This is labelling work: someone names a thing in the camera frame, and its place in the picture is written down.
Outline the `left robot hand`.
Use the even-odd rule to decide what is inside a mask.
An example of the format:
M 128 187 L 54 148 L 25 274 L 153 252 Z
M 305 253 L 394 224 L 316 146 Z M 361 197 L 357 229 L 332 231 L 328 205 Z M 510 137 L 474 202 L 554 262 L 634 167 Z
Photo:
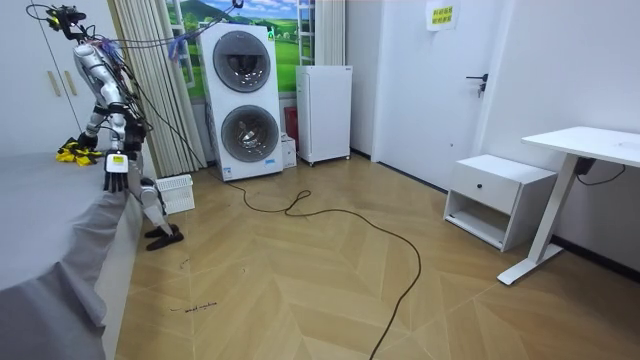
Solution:
M 108 151 L 104 171 L 104 191 L 115 193 L 128 188 L 129 159 L 126 154 L 115 150 Z

